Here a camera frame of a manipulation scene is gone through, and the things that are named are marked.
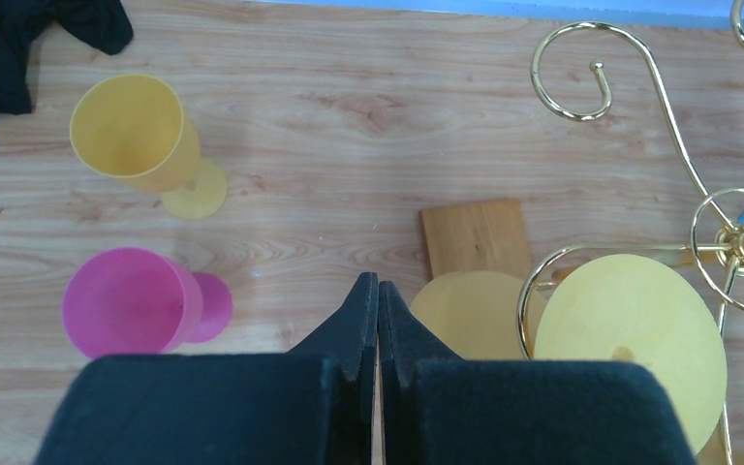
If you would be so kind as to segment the yellow wine glass taken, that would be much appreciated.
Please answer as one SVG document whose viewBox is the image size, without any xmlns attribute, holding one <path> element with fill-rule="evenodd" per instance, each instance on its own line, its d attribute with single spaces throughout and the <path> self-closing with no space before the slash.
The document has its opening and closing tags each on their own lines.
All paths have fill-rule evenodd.
<svg viewBox="0 0 744 465">
<path fill-rule="evenodd" d="M 157 194 L 175 217 L 210 217 L 228 196 L 227 176 L 202 156 L 199 133 L 177 93 L 152 75 L 123 74 L 92 86 L 72 113 L 69 138 L 87 167 Z"/>
</svg>

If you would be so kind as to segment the yellow wine glass front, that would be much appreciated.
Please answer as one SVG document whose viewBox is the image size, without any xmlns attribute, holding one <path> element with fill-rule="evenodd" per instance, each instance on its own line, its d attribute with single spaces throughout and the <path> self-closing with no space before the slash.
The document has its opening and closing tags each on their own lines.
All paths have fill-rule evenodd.
<svg viewBox="0 0 744 465">
<path fill-rule="evenodd" d="M 711 311 L 682 275 L 638 255 L 601 257 L 569 274 L 542 311 L 533 356 L 643 366 L 666 391 L 693 453 L 726 400 L 727 357 Z"/>
</svg>

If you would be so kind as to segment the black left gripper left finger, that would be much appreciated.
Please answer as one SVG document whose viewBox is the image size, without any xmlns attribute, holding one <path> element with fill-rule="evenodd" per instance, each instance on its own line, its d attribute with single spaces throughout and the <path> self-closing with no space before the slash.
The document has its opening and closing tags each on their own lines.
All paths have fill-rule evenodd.
<svg viewBox="0 0 744 465">
<path fill-rule="evenodd" d="M 88 363 L 39 464 L 367 464 L 379 281 L 276 354 L 123 355 Z"/>
</svg>

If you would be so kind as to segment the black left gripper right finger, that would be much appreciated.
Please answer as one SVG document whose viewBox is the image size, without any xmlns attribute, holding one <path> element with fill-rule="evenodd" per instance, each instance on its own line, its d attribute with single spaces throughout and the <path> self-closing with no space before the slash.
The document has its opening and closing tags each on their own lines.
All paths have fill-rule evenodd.
<svg viewBox="0 0 744 465">
<path fill-rule="evenodd" d="M 692 464 L 667 393 L 618 361 L 467 360 L 379 288 L 387 464 Z"/>
</svg>

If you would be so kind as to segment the pink wine glass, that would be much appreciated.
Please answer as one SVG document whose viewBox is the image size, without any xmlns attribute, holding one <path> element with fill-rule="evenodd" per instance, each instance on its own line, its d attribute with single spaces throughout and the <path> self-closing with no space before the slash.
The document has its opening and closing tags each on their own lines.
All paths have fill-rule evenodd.
<svg viewBox="0 0 744 465">
<path fill-rule="evenodd" d="M 232 316 L 232 294 L 221 278 L 136 247 L 108 249 L 84 262 L 61 305 L 69 341 L 89 358 L 203 343 Z"/>
</svg>

